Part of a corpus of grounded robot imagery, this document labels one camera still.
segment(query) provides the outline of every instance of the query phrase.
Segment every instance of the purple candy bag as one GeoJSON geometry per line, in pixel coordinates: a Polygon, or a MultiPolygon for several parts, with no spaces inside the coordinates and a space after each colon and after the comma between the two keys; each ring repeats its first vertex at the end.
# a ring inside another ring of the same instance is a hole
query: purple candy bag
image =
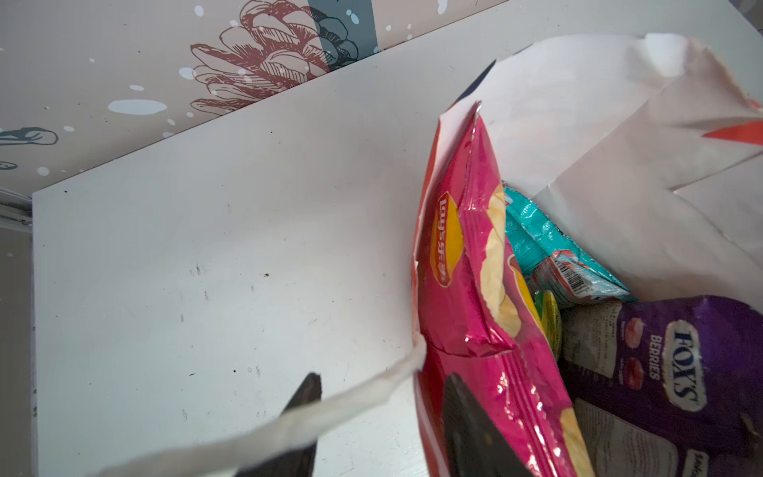
{"type": "Polygon", "coordinates": [[[760,475],[763,316],[700,296],[562,320],[559,368],[598,477],[760,475]]]}

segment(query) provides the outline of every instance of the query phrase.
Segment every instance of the yellow logo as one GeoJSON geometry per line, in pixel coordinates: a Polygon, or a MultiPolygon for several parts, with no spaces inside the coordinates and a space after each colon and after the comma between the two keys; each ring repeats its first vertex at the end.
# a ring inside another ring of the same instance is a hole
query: yellow logo
{"type": "Polygon", "coordinates": [[[453,269],[464,250],[464,234],[459,222],[459,211],[448,192],[437,200],[432,223],[432,250],[430,264],[437,282],[450,285],[453,269]]]}

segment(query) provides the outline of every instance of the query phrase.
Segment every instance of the wall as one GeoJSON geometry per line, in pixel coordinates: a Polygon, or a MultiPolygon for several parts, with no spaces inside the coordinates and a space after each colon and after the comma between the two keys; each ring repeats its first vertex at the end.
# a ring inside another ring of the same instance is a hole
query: wall
{"type": "Polygon", "coordinates": [[[31,470],[32,236],[0,228],[0,475],[31,470]]]}
{"type": "Polygon", "coordinates": [[[30,194],[502,1],[0,2],[0,186],[30,194]]]}

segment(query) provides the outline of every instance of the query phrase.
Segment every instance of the red candy image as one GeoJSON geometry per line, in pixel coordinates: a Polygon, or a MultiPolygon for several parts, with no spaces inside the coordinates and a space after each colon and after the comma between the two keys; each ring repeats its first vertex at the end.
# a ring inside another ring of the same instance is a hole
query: red candy image
{"type": "Polygon", "coordinates": [[[644,384],[644,368],[636,358],[630,358],[625,363],[625,384],[636,391],[644,384]]]}
{"type": "Polygon", "coordinates": [[[625,344],[629,348],[636,349],[641,343],[641,336],[644,334],[644,322],[641,318],[631,318],[628,326],[625,327],[625,344]]]}

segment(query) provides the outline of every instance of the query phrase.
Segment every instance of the nutrition label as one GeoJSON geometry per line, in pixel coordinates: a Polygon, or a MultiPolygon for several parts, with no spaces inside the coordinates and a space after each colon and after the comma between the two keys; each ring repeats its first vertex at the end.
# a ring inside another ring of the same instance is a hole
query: nutrition label
{"type": "Polygon", "coordinates": [[[678,449],[581,399],[575,415],[597,477],[675,477],[678,449]]]}
{"type": "Polygon", "coordinates": [[[617,362],[617,316],[622,307],[613,303],[565,312],[564,359],[612,379],[617,362]]]}

